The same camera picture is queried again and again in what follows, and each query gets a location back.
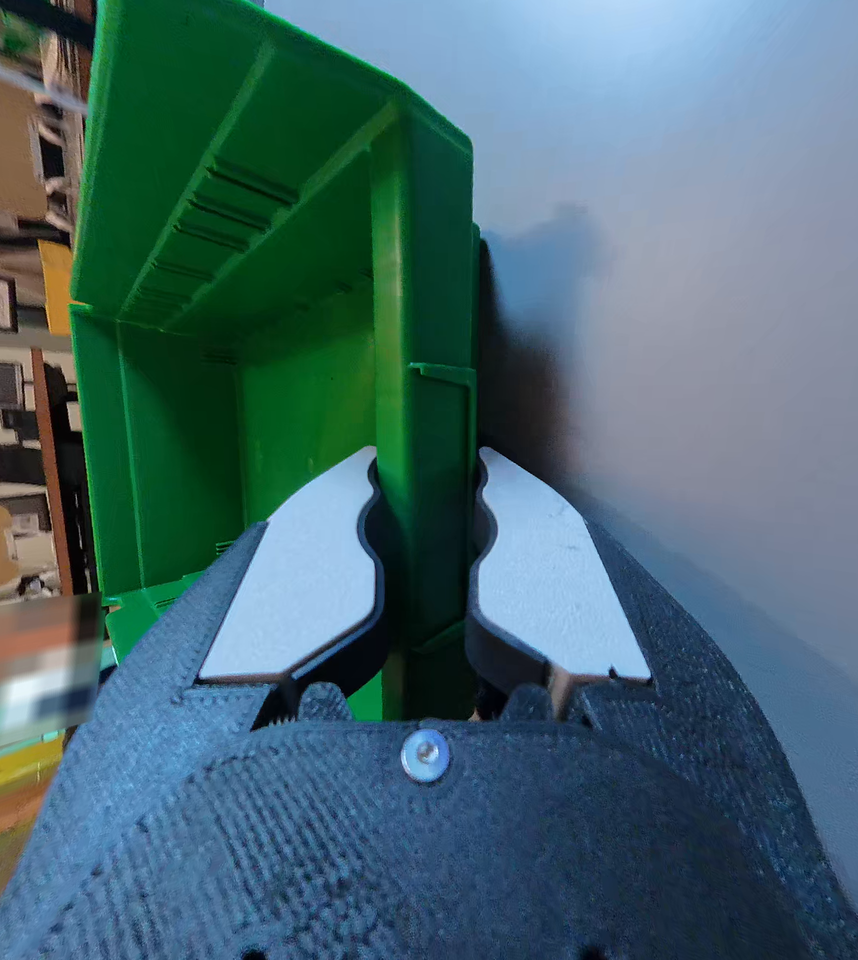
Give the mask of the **green plastic bin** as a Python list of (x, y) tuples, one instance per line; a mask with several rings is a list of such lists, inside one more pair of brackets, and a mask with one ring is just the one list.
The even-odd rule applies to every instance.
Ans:
[(375, 716), (468, 716), (471, 139), (253, 2), (99, 2), (88, 105), (71, 324), (118, 659), (247, 527), (374, 446)]

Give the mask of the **brown wooden post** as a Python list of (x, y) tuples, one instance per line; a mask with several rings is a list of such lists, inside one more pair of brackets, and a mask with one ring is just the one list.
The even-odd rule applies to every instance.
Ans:
[(52, 421), (50, 394), (41, 348), (33, 346), (30, 349), (30, 365), (34, 413), (37, 422), (43, 474), (50, 508), (54, 556), (61, 593), (63, 596), (70, 596), (74, 595), (76, 591), (63, 510), (63, 495), (59, 475), (58, 451)]

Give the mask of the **yellow board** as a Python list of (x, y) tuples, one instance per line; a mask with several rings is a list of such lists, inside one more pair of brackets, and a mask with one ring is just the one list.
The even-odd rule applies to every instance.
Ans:
[(45, 312), (48, 330), (55, 337), (71, 337), (70, 305), (74, 303), (70, 286), (73, 255), (69, 246), (37, 240), (42, 267)]

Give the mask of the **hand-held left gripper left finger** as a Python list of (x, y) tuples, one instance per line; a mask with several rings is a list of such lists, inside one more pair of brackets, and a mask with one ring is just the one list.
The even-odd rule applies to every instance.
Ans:
[(384, 665), (385, 571), (367, 532), (381, 500), (364, 446), (267, 519), (197, 674), (205, 685), (317, 682), (353, 695)]

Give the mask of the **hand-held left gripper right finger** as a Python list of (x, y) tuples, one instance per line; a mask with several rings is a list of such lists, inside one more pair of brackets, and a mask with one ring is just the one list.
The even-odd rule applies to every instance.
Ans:
[(479, 449), (479, 554), (469, 573), (465, 652), (496, 689), (648, 685), (651, 668), (582, 515), (543, 480)]

